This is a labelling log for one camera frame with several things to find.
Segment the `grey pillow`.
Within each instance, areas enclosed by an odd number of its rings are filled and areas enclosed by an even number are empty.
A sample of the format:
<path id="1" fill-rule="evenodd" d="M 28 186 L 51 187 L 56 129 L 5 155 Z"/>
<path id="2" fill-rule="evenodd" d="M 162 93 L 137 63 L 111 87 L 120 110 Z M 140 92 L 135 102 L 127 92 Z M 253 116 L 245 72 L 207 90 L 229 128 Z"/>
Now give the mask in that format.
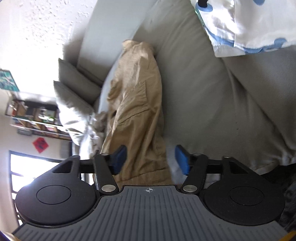
<path id="1" fill-rule="evenodd" d="M 54 81 L 56 103 L 62 126 L 84 133 L 93 114 L 93 108 L 76 93 L 58 81 Z"/>
<path id="2" fill-rule="evenodd" d="M 98 99 L 101 87 L 85 77 L 71 63 L 59 58 L 58 64 L 59 81 L 92 105 Z"/>

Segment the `teal wall painting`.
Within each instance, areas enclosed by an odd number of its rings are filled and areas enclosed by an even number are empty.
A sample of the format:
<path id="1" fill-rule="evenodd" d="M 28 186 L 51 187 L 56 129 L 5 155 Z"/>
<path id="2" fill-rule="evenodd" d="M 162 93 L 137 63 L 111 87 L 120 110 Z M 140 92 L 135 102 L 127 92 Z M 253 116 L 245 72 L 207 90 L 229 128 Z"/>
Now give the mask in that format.
<path id="1" fill-rule="evenodd" d="M 8 70 L 0 70 L 0 88 L 2 90 L 19 92 L 19 88 L 12 77 L 12 74 Z"/>

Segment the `white grey garment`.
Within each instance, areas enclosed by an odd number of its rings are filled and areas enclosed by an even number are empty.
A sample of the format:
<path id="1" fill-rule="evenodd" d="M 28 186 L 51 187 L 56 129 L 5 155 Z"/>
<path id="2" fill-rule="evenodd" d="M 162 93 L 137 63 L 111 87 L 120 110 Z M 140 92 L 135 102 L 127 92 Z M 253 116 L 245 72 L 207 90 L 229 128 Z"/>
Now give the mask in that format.
<path id="1" fill-rule="evenodd" d="M 105 140 L 107 113 L 93 113 L 87 116 L 70 115 L 61 117 L 66 132 L 78 146 L 77 155 L 87 160 L 100 153 Z"/>

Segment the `wooden bookshelf with books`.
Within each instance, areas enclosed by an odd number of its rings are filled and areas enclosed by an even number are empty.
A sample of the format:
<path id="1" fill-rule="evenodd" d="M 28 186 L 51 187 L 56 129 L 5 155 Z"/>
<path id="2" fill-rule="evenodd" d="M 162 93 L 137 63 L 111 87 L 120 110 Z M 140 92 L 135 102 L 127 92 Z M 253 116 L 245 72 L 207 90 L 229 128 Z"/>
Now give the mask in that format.
<path id="1" fill-rule="evenodd" d="M 13 99 L 6 105 L 5 115 L 11 125 L 30 135 L 70 141 L 59 119 L 59 109 L 54 104 Z"/>

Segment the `rear grey back pillow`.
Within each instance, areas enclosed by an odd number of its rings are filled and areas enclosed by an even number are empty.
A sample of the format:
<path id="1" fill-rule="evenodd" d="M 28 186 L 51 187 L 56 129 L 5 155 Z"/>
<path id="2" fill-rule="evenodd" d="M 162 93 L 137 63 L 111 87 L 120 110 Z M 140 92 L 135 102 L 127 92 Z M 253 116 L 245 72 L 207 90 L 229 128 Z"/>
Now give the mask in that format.
<path id="1" fill-rule="evenodd" d="M 101 87 L 85 77 L 71 63 L 59 58 L 58 64 L 59 81 L 92 105 L 98 99 Z"/>

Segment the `front grey back pillow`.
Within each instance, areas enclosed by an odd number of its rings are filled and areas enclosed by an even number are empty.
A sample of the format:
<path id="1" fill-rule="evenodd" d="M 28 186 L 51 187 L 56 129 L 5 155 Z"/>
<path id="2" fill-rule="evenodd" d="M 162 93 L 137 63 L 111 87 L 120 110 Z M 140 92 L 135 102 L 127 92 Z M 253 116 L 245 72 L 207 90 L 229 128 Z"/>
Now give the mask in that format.
<path id="1" fill-rule="evenodd" d="M 76 93 L 58 81 L 54 81 L 56 103 L 62 126 L 84 133 L 93 114 L 93 108 Z"/>

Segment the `blue green patterned white cloth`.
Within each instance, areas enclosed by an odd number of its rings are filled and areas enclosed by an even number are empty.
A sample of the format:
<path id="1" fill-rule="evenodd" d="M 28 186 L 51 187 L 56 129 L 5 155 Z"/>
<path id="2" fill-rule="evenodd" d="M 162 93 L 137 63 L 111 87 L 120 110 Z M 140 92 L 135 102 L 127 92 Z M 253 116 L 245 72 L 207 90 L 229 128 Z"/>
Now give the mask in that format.
<path id="1" fill-rule="evenodd" d="M 191 1 L 218 58 L 295 45 L 295 1 Z"/>

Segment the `grey green sofa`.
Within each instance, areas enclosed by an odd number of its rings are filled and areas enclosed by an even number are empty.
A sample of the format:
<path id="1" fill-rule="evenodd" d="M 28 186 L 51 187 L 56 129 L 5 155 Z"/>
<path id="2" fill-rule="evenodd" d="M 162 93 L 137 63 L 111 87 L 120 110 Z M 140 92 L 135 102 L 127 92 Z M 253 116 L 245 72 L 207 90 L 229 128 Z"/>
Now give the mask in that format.
<path id="1" fill-rule="evenodd" d="M 166 159 L 173 181 L 181 144 L 233 156 L 258 174 L 295 163 L 295 47 L 217 58 L 188 1 L 98 1 L 78 65 L 59 61 L 57 102 L 107 111 L 107 94 L 132 39 L 152 44 L 163 83 Z"/>

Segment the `large grey floor cushion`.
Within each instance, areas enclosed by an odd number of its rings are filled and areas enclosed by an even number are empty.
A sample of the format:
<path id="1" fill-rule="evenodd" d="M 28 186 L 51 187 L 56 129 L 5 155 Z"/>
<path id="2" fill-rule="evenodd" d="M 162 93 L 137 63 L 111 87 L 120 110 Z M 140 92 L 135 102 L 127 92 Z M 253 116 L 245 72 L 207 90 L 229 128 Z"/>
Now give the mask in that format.
<path id="1" fill-rule="evenodd" d="M 216 58 L 189 1 L 155 1 L 134 39 L 156 51 L 172 171 L 178 144 L 258 173 L 295 163 L 294 47 Z"/>

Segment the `red diamond wall decoration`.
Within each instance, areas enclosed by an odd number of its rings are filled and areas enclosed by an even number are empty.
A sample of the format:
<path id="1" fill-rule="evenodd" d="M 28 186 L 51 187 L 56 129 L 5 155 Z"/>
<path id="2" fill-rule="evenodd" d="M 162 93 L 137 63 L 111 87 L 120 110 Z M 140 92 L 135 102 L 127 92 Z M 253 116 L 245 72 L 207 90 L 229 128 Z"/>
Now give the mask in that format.
<path id="1" fill-rule="evenodd" d="M 42 137 L 39 137 L 36 140 L 34 140 L 33 145 L 39 154 L 41 154 L 43 151 L 45 151 L 49 147 L 46 140 Z"/>

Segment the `tan khaki trousers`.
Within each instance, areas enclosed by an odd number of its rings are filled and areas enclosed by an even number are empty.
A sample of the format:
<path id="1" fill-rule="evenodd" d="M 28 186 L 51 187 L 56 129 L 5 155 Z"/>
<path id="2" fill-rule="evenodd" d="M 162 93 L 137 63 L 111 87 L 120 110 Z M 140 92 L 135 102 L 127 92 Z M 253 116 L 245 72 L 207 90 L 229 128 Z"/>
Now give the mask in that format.
<path id="1" fill-rule="evenodd" d="M 123 185 L 171 185 L 163 139 L 162 80 L 154 49 L 126 40 L 108 93 L 103 153 L 127 147 L 127 158 L 114 179 Z"/>

